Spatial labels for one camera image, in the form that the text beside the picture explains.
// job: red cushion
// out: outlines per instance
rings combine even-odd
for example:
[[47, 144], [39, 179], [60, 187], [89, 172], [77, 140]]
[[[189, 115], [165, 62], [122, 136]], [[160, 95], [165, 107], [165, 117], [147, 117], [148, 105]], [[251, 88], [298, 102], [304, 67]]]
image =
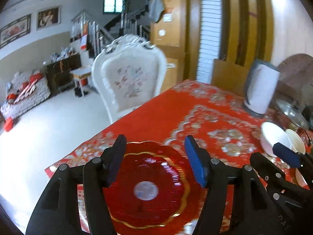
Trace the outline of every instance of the red cushion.
[[39, 81], [42, 78], [43, 78], [42, 73], [37, 73], [37, 74], [31, 75], [30, 78], [29, 78], [29, 83], [32, 84], [35, 80]]
[[29, 82], [23, 82], [20, 86], [20, 91], [23, 92], [23, 90], [28, 86]]
[[9, 99], [15, 100], [17, 97], [18, 97], [18, 96], [17, 96], [16, 94], [9, 94], [9, 95], [7, 96], [7, 100], [9, 100]]

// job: white floor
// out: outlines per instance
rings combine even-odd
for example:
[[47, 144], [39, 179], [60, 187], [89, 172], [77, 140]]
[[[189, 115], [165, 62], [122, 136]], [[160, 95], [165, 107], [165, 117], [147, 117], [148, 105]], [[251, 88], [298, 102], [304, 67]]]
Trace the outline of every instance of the white floor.
[[110, 125], [100, 96], [61, 93], [20, 117], [0, 135], [0, 202], [25, 233], [48, 183], [44, 169]]

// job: white ornate chair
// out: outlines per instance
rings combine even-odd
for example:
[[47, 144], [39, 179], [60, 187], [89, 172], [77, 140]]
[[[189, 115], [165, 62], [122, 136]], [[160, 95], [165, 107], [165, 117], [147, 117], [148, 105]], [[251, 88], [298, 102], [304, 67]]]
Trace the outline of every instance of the white ornate chair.
[[132, 34], [114, 40], [92, 66], [92, 78], [111, 124], [157, 96], [166, 74], [166, 57]]

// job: red tablecloth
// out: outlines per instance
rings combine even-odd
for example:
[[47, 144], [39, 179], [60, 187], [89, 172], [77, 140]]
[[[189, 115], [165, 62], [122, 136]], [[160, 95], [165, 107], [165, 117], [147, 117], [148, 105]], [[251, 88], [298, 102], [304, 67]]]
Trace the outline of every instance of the red tablecloth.
[[[260, 151], [291, 180], [288, 165], [282, 163], [279, 158], [266, 155], [259, 143], [260, 125], [265, 120], [270, 120], [270, 115], [264, 119], [254, 118], [247, 114], [241, 105], [241, 97], [214, 86], [186, 80], [82, 143], [45, 171], [52, 177], [62, 163], [67, 163], [70, 167], [83, 165], [112, 146], [119, 134], [124, 134], [127, 142], [159, 142], [174, 148], [186, 158], [184, 138], [193, 135], [198, 145], [207, 149], [212, 158], [218, 158], [231, 166], [241, 167], [249, 164], [251, 153]], [[190, 184], [190, 193], [187, 206], [179, 217], [175, 217], [165, 227], [131, 231], [123, 223], [114, 221], [117, 232], [121, 235], [185, 234], [184, 224], [199, 216], [206, 194], [206, 191], [195, 183], [189, 165], [185, 172]], [[82, 226], [88, 231], [82, 186], [78, 187], [78, 194]], [[227, 229], [229, 225], [231, 201], [232, 197], [228, 197], [222, 230]]]

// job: hanging cloth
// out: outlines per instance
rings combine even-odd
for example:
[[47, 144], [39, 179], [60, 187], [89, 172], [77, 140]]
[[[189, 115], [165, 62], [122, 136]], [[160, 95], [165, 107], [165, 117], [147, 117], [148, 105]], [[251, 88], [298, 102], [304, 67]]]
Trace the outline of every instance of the hanging cloth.
[[165, 10], [163, 0], [152, 0], [150, 6], [149, 18], [154, 22], [158, 22], [162, 12]]

